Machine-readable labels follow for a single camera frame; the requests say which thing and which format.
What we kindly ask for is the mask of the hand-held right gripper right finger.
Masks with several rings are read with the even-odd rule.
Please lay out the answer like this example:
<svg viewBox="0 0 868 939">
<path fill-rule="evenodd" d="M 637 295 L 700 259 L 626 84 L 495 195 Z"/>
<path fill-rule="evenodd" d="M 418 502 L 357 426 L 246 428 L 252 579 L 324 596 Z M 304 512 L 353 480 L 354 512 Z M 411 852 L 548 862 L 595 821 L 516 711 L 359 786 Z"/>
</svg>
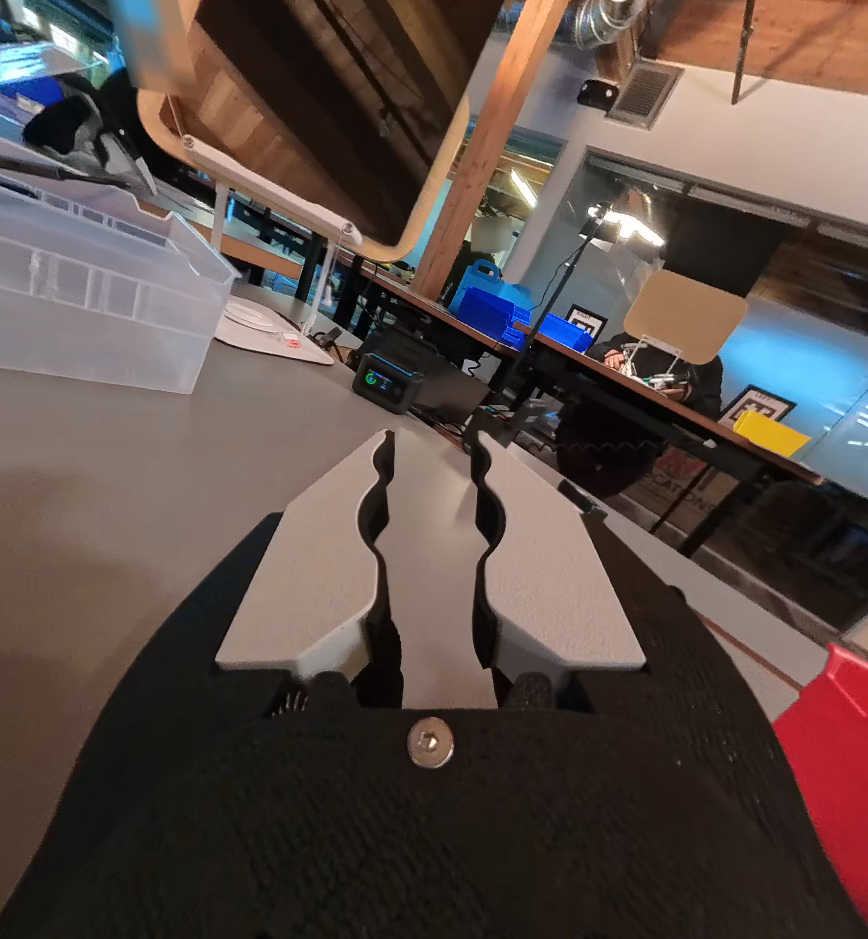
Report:
<svg viewBox="0 0 868 939">
<path fill-rule="evenodd" d="M 579 507 L 484 431 L 470 444 L 476 563 L 474 651 L 497 705 L 537 674 L 552 702 L 586 671 L 638 673 L 646 655 Z"/>
</svg>

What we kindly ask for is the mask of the wood-framed mirror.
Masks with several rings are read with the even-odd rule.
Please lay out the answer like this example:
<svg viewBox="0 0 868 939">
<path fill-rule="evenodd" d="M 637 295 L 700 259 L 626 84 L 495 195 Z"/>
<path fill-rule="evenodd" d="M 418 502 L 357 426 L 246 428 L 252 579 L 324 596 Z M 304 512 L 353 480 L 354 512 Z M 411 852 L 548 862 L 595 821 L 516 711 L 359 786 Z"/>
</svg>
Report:
<svg viewBox="0 0 868 939">
<path fill-rule="evenodd" d="M 167 155 L 276 207 L 333 212 L 380 263 L 416 246 L 469 115 L 494 8 L 440 1 L 180 2 L 193 84 L 143 89 Z"/>
</svg>

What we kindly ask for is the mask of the wood-edged desk with black legs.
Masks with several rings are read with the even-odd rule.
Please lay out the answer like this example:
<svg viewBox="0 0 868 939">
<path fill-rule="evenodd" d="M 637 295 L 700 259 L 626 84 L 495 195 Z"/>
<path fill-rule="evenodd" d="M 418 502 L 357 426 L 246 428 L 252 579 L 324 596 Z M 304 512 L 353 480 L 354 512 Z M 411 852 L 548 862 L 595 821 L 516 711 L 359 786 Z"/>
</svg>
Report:
<svg viewBox="0 0 868 939">
<path fill-rule="evenodd" d="M 367 262 L 345 249 L 341 250 L 341 255 L 341 264 L 348 268 L 346 284 L 353 282 L 356 286 L 354 297 L 363 295 L 368 286 L 373 285 L 388 299 L 398 299 L 424 323 L 439 322 L 444 330 L 464 335 L 476 346 L 497 356 L 499 366 L 488 383 L 492 391 L 491 398 L 499 404 L 512 403 L 504 389 L 508 385 L 517 354 L 514 348 L 504 346 L 498 340 L 460 322 L 434 300 L 426 299 L 394 280 L 379 264 Z M 532 353 L 527 350 L 520 367 L 525 376 L 522 384 L 524 389 L 537 388 L 546 380 L 556 388 L 561 387 L 596 404 L 610 407 L 621 417 L 736 480 L 733 490 L 678 546 L 678 551 L 686 558 L 693 558 L 736 509 L 755 499 L 770 485 L 789 480 L 813 487 L 825 483 L 824 477 L 796 461 L 746 440 L 733 429 L 672 402 L 665 395 L 648 390 L 640 382 L 608 370 L 602 363 L 551 338 L 544 335 L 530 338 L 528 348 L 533 347 L 537 347 L 537 351 Z"/>
</svg>

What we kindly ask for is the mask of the silver air duct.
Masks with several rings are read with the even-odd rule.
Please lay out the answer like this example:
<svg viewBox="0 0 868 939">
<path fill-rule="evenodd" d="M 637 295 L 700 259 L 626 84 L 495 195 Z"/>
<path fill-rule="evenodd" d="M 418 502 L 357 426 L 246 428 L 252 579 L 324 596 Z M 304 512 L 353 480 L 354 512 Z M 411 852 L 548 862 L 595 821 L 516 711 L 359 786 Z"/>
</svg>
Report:
<svg viewBox="0 0 868 939">
<path fill-rule="evenodd" d="M 565 37 L 582 51 L 612 44 L 648 7 L 647 1 L 578 1 L 568 6 Z"/>
</svg>

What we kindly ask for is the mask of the small black box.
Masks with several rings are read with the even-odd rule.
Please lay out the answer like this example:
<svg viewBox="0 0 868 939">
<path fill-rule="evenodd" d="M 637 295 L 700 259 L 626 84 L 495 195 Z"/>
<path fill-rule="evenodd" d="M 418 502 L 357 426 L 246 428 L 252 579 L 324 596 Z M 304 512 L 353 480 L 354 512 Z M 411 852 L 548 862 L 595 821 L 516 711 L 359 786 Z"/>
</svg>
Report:
<svg viewBox="0 0 868 939">
<path fill-rule="evenodd" d="M 576 485 L 569 479 L 563 478 L 557 484 L 557 492 L 576 507 L 581 515 L 606 519 L 607 510 L 598 504 L 592 496 L 582 487 Z"/>
</svg>

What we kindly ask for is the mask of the beige rounded panel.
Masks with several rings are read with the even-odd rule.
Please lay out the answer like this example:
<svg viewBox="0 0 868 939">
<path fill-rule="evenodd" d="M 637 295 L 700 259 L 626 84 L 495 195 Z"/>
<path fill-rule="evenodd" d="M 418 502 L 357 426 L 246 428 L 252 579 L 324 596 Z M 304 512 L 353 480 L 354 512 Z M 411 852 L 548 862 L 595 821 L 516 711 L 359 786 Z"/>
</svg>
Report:
<svg viewBox="0 0 868 939">
<path fill-rule="evenodd" d="M 717 356 L 746 311 L 743 298 L 661 269 L 639 290 L 623 330 L 636 339 L 670 346 L 682 360 L 703 365 Z"/>
</svg>

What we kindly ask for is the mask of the grey wall vent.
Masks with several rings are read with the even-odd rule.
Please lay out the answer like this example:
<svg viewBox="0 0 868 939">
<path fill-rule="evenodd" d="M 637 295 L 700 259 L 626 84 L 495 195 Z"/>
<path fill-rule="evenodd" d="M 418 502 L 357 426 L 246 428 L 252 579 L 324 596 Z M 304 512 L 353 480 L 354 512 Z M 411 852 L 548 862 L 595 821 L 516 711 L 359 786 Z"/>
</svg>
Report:
<svg viewBox="0 0 868 939">
<path fill-rule="evenodd" d="M 620 86 L 606 119 L 641 131 L 651 131 L 685 68 L 641 58 Z"/>
</svg>

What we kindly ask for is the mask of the black power station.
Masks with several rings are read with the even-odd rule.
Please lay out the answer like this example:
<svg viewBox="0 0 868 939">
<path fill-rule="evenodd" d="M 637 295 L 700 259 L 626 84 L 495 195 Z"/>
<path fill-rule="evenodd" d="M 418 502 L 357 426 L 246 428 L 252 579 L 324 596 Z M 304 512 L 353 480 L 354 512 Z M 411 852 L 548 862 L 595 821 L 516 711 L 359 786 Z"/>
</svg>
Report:
<svg viewBox="0 0 868 939">
<path fill-rule="evenodd" d="M 435 423 L 463 425 L 490 395 L 487 383 L 398 325 L 372 333 L 357 354 L 353 392 L 395 415 L 412 412 Z"/>
</svg>

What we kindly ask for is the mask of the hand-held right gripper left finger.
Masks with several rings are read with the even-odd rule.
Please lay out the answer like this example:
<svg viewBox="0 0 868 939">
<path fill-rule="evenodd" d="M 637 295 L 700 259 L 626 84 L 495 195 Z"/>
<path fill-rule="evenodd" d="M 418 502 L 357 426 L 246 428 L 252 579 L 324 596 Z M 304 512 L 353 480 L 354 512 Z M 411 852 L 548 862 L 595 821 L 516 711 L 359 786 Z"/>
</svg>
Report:
<svg viewBox="0 0 868 939">
<path fill-rule="evenodd" d="M 394 463 L 384 429 L 288 504 L 216 653 L 220 669 L 285 671 L 299 687 L 335 672 L 363 706 L 402 706 L 402 644 L 377 545 Z"/>
</svg>

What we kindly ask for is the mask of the stack of blue bins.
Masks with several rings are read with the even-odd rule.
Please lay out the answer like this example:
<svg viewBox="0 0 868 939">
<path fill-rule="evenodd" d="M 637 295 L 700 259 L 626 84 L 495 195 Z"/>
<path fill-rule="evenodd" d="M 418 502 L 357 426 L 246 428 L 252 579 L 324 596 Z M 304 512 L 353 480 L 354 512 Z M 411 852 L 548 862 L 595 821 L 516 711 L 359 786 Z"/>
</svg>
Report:
<svg viewBox="0 0 868 939">
<path fill-rule="evenodd" d="M 477 260 L 467 267 L 452 300 L 450 312 L 462 323 L 497 341 L 498 345 L 520 351 L 526 334 L 517 323 L 526 326 L 537 321 L 531 293 L 527 288 L 501 279 L 500 269 L 488 260 Z M 549 313 L 540 335 L 578 353 L 586 353 L 595 343 L 595 332 L 572 319 Z"/>
</svg>

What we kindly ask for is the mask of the wooden post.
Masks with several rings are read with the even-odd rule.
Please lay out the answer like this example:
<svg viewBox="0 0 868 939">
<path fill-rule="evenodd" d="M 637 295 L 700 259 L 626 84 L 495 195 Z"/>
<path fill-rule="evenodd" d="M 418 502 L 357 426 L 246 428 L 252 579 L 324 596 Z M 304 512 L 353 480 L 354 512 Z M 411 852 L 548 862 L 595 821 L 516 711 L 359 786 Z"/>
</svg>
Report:
<svg viewBox="0 0 868 939">
<path fill-rule="evenodd" d="M 412 281 L 414 292 L 426 299 L 440 297 L 567 6 L 527 1 L 522 7 Z"/>
</svg>

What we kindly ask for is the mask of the yellow plastic bin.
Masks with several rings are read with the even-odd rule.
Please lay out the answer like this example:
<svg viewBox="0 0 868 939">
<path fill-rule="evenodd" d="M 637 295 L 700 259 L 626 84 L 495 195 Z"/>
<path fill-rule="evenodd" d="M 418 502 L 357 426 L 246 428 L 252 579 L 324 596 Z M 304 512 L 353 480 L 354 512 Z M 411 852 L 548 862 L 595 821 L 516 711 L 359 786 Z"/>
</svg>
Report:
<svg viewBox="0 0 868 939">
<path fill-rule="evenodd" d="M 790 459 L 809 443 L 811 437 L 773 418 L 747 409 L 733 425 L 733 432 L 768 452 Z"/>
</svg>

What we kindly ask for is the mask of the red plastic bin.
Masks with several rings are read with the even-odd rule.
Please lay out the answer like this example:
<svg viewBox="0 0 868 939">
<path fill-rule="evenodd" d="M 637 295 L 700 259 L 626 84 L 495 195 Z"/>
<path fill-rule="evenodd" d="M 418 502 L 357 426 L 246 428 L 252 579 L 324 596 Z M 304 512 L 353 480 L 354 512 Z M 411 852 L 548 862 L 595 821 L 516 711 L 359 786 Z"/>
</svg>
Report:
<svg viewBox="0 0 868 939">
<path fill-rule="evenodd" d="M 823 849 L 868 924 L 868 662 L 832 644 L 774 722 Z"/>
</svg>

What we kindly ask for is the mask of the printed banner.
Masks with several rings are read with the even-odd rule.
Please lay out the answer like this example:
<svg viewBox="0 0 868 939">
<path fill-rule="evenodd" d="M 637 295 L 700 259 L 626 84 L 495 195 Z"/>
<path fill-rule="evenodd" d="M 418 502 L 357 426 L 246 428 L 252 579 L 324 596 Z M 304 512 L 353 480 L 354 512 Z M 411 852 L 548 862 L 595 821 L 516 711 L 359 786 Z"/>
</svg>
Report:
<svg viewBox="0 0 868 939">
<path fill-rule="evenodd" d="M 668 521 L 689 529 L 704 520 L 737 483 L 733 476 L 669 446 L 648 472 L 621 494 L 657 516 L 676 505 Z"/>
</svg>

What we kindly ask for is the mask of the black square panel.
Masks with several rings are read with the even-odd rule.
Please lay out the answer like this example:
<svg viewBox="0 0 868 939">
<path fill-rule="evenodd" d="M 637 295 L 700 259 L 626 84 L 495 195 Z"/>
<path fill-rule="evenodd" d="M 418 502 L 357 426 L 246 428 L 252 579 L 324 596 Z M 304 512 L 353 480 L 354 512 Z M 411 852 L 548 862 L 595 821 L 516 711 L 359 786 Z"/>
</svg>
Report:
<svg viewBox="0 0 868 939">
<path fill-rule="evenodd" d="M 662 268 L 746 299 L 792 226 L 685 200 L 668 229 Z"/>
</svg>

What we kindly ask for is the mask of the clear plastic storage bin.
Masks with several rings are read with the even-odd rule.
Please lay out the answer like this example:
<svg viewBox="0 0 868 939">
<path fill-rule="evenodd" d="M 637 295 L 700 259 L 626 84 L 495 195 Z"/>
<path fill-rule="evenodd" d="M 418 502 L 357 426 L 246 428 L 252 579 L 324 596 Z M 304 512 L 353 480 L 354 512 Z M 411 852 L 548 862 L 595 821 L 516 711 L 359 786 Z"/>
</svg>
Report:
<svg viewBox="0 0 868 939">
<path fill-rule="evenodd" d="M 235 269 L 115 187 L 0 171 L 0 368 L 193 391 Z"/>
</svg>

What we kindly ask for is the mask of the glass partition window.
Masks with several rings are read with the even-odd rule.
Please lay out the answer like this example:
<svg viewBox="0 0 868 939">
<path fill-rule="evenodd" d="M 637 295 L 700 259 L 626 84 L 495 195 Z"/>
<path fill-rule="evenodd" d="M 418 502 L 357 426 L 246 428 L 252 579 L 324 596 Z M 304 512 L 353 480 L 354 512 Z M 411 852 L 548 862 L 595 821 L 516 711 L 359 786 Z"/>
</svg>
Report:
<svg viewBox="0 0 868 939">
<path fill-rule="evenodd" d="M 709 547 L 848 631 L 868 613 L 868 232 L 587 147 L 578 155 L 524 283 L 540 313 L 574 269 L 552 312 L 564 317 L 576 303 L 607 317 L 594 345 L 624 332 L 639 290 L 663 270 L 668 229 L 683 201 L 792 226 L 719 351 L 721 410 L 751 384 L 795 402 L 783 422 L 811 437 L 796 458 L 825 483 L 773 485 L 723 522 Z"/>
</svg>

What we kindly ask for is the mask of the white mirror stand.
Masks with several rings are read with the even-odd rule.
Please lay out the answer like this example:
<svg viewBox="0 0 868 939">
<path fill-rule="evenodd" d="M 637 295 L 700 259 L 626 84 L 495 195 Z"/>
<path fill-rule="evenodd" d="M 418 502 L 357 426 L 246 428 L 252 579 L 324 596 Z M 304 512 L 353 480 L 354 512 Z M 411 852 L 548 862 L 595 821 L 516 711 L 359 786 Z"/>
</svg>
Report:
<svg viewBox="0 0 868 939">
<path fill-rule="evenodd" d="M 355 223 L 253 172 L 193 135 L 182 136 L 181 143 L 194 165 L 215 180 L 214 221 L 210 233 L 214 251 L 220 252 L 222 248 L 228 197 L 235 187 L 254 196 L 264 206 L 275 208 L 288 219 L 303 224 L 314 238 L 321 237 L 327 243 L 316 293 L 312 301 L 304 305 L 306 318 L 302 326 L 285 322 L 274 311 L 251 300 L 232 299 L 225 307 L 215 338 L 228 346 L 255 353 L 331 365 L 332 356 L 310 338 L 310 331 L 340 246 L 345 243 L 358 247 L 362 243 L 362 234 Z"/>
</svg>

